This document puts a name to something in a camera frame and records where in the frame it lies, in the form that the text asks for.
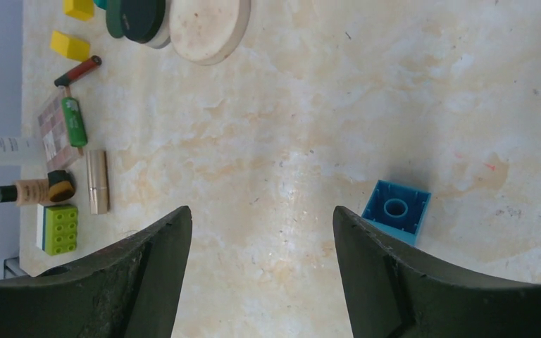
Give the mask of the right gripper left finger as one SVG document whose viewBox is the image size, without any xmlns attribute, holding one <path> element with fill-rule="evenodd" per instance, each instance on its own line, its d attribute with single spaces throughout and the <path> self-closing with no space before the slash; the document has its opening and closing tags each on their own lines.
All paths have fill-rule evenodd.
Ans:
<svg viewBox="0 0 541 338">
<path fill-rule="evenodd" d="M 169 337 L 192 240 L 182 206 L 36 277 L 0 280 L 0 337 Z"/>
</svg>

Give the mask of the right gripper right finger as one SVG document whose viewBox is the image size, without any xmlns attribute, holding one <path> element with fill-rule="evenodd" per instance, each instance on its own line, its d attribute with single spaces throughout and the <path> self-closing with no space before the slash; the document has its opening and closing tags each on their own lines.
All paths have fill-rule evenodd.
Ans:
<svg viewBox="0 0 541 338">
<path fill-rule="evenodd" d="M 344 206 L 332 223 L 355 337 L 541 337 L 541 284 L 446 262 Z"/>
</svg>

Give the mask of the blue toy brick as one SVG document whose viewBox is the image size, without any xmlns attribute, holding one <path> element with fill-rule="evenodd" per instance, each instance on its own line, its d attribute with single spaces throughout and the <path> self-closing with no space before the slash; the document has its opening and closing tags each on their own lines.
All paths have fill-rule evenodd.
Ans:
<svg viewBox="0 0 541 338">
<path fill-rule="evenodd" d="M 361 217 L 390 236 L 415 246 L 431 196 L 423 190 L 379 180 Z"/>
</svg>

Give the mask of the gold lipstick tube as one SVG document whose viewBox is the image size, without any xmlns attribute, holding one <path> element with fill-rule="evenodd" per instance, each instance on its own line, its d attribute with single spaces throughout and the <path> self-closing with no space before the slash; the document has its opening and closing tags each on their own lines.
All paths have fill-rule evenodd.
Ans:
<svg viewBox="0 0 541 338">
<path fill-rule="evenodd" d="M 103 149 L 88 151 L 86 165 L 90 213 L 106 214 L 109 211 L 106 151 Z"/>
</svg>

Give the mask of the green tube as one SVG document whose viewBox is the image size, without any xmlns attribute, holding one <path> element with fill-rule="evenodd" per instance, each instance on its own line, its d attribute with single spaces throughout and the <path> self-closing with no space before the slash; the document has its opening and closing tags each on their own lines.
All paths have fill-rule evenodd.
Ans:
<svg viewBox="0 0 541 338">
<path fill-rule="evenodd" d="M 61 106 L 70 145 L 76 148 L 86 146 L 88 138 L 82 119 L 79 101 L 68 96 L 61 100 Z"/>
</svg>

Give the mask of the red black makeup pencil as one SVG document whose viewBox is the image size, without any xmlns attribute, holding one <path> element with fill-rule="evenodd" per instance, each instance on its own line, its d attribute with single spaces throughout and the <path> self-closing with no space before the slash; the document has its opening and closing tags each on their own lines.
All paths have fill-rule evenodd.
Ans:
<svg viewBox="0 0 541 338">
<path fill-rule="evenodd" d="M 56 87 L 69 87 L 72 83 L 76 82 L 81 77 L 96 70 L 98 67 L 101 66 L 101 64 L 102 59 L 100 56 L 91 56 L 86 61 L 81 62 L 79 65 L 75 66 L 74 68 L 70 69 L 69 71 L 55 79 L 54 85 Z"/>
</svg>

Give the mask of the beige round wooden disc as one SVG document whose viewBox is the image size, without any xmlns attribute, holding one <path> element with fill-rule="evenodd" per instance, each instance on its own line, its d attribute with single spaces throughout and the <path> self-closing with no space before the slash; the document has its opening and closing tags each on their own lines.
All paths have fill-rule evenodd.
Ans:
<svg viewBox="0 0 541 338">
<path fill-rule="evenodd" d="M 250 13 L 250 0 L 172 1 L 168 23 L 171 44 L 190 62 L 220 63 L 240 44 Z"/>
</svg>

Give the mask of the black round compact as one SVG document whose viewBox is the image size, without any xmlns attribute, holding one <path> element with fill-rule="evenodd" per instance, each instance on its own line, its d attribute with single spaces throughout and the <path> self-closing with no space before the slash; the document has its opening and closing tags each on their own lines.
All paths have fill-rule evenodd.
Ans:
<svg viewBox="0 0 541 338">
<path fill-rule="evenodd" d="M 153 49 L 167 46 L 171 3 L 169 0 L 122 0 L 120 20 L 125 37 Z"/>
</svg>

